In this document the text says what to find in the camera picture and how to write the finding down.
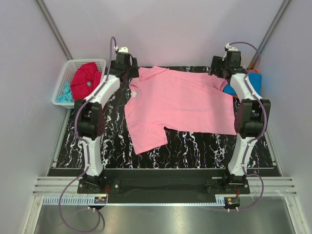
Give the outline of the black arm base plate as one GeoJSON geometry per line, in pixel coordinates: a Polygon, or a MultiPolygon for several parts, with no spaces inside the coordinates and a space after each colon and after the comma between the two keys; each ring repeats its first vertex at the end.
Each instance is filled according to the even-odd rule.
{"type": "Polygon", "coordinates": [[[248,195],[250,187],[225,185],[225,169],[105,169],[104,189],[79,194],[107,195],[110,204],[212,203],[216,195],[248,195]]]}

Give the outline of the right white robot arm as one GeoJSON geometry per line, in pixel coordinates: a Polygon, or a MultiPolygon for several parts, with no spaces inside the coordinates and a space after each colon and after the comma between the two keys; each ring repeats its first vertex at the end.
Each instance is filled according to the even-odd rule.
{"type": "Polygon", "coordinates": [[[245,184],[253,147],[267,129],[271,102],[253,88],[247,70],[241,66],[241,52],[231,46],[225,48],[225,52],[223,57],[213,57],[210,73],[226,79],[240,101],[234,120],[236,145],[221,181],[223,191],[233,193],[245,184]]]}

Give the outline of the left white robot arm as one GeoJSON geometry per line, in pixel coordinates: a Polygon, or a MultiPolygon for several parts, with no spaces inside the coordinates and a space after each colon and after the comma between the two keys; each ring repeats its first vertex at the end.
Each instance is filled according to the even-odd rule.
{"type": "Polygon", "coordinates": [[[137,59],[118,51],[107,72],[101,74],[99,85],[84,99],[75,101],[75,135],[82,143],[84,169],[79,187],[100,193],[105,188],[101,162],[100,138],[105,132],[104,107],[110,97],[130,78],[138,77],[137,59]]]}

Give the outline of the pink t-shirt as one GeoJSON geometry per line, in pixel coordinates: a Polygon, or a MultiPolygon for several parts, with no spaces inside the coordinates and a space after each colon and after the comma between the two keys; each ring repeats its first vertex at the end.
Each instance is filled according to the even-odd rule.
{"type": "Polygon", "coordinates": [[[167,144],[165,129],[235,135],[227,81],[207,73],[139,68],[130,82],[125,119],[135,154],[167,144]]]}

